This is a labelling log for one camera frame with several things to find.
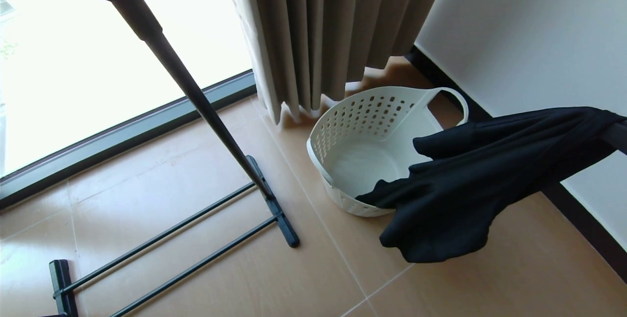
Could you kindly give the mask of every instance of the gray curtain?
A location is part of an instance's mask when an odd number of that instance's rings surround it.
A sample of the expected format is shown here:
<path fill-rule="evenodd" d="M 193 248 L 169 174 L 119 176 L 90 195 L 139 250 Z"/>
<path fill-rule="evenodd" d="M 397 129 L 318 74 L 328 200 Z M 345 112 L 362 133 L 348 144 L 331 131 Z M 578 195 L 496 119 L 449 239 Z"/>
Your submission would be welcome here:
<path fill-rule="evenodd" d="M 233 0 L 260 99 L 278 124 L 344 97 L 365 67 L 410 51 L 434 0 Z"/>

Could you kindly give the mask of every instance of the beige curtain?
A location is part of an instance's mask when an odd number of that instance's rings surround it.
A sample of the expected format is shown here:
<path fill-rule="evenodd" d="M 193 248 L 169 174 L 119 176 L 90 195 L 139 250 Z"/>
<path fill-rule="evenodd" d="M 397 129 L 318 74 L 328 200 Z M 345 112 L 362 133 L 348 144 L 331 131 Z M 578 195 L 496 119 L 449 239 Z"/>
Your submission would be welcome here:
<path fill-rule="evenodd" d="M 285 102 L 296 118 L 320 96 L 344 97 L 365 67 L 383 69 L 410 51 L 434 0 L 233 0 L 257 92 L 278 124 Z"/>

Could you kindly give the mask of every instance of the tile floor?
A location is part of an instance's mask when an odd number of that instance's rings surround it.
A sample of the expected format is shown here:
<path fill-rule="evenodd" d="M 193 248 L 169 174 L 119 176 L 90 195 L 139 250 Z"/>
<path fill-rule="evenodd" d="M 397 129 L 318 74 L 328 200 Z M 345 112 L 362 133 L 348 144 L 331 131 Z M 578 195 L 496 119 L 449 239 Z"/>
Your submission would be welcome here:
<path fill-rule="evenodd" d="M 376 85 L 429 87 L 403 58 Z M 430 105 L 445 127 L 461 115 Z M 378 235 L 390 217 L 347 214 L 327 197 L 305 140 L 315 120 L 273 125 L 259 100 L 220 112 L 267 176 L 302 245 L 275 226 L 177 284 L 137 316 L 625 316 L 627 286 L 542 195 L 506 209 L 476 254 L 408 264 Z M 195 122 L 70 178 L 0 216 L 0 315 L 56 312 L 48 262 L 74 279 L 248 182 L 210 128 Z M 105 317 L 269 217 L 250 191 L 78 292 L 81 316 Z"/>

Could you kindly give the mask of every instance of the floor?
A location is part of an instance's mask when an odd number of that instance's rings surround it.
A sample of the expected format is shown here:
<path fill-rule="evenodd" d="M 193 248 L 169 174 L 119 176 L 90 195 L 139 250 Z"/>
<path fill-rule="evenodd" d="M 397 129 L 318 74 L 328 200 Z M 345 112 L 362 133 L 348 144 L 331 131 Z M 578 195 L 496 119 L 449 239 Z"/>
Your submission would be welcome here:
<path fill-rule="evenodd" d="M 8 1 L 15 11 L 0 21 L 0 177 L 183 96 L 110 2 Z M 146 2 L 202 88 L 251 68 L 231 0 Z"/>
<path fill-rule="evenodd" d="M 350 87 L 385 84 L 429 87 L 403 58 Z M 461 118 L 441 96 L 430 108 L 444 127 Z M 354 217 L 327 197 L 305 149 L 314 120 L 276 127 L 257 98 L 220 116 L 257 158 L 302 245 L 289 248 L 271 226 L 138 316 L 627 315 L 627 286 L 542 194 L 504 210 L 479 252 L 408 264 L 378 242 L 390 216 Z M 195 122 L 11 208 L 0 217 L 0 315 L 55 313 L 49 261 L 68 259 L 76 279 L 247 181 Z M 109 316 L 268 217 L 259 192 L 248 192 L 79 291 L 81 316 Z"/>

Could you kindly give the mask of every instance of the basket bottom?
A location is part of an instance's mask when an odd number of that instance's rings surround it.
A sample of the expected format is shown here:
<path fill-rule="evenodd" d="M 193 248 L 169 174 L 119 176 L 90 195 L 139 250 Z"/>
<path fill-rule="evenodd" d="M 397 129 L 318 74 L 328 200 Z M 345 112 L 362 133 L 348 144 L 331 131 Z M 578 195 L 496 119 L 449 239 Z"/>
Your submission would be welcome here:
<path fill-rule="evenodd" d="M 408 176 L 409 170 L 399 163 L 380 141 L 360 141 L 336 145 L 325 159 L 325 168 L 335 187 L 355 198 L 371 192 L 380 179 L 394 181 Z"/>

